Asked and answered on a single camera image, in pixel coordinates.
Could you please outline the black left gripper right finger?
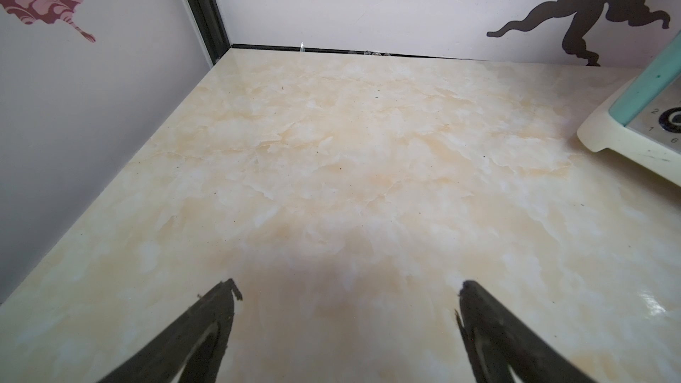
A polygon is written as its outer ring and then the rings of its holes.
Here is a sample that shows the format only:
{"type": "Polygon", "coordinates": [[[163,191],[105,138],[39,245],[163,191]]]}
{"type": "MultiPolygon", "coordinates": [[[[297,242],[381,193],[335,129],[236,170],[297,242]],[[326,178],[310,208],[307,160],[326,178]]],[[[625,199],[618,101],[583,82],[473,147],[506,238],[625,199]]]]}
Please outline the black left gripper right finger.
{"type": "Polygon", "coordinates": [[[592,382],[482,285],[463,282],[457,324],[477,382],[592,382]]]}

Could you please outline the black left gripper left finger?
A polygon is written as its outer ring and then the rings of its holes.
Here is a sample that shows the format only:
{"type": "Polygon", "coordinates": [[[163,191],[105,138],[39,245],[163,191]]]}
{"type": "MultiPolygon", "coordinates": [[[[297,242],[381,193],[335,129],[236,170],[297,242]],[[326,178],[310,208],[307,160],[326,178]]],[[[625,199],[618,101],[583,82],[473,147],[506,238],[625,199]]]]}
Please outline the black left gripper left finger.
{"type": "Polygon", "coordinates": [[[103,382],[214,382],[232,331],[235,303],[243,295],[233,279],[200,297],[103,382]]]}

